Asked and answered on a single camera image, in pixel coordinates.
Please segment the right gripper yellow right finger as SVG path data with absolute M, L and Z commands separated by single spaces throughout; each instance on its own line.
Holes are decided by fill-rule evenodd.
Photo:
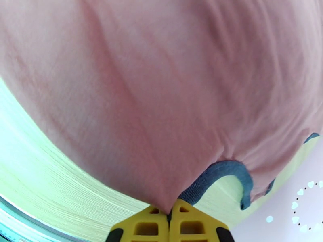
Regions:
M 234 242 L 226 224 L 178 199 L 169 218 L 170 242 Z

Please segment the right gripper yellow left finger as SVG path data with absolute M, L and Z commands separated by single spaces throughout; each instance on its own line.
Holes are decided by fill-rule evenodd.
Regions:
M 111 227 L 106 242 L 168 242 L 168 216 L 149 206 Z

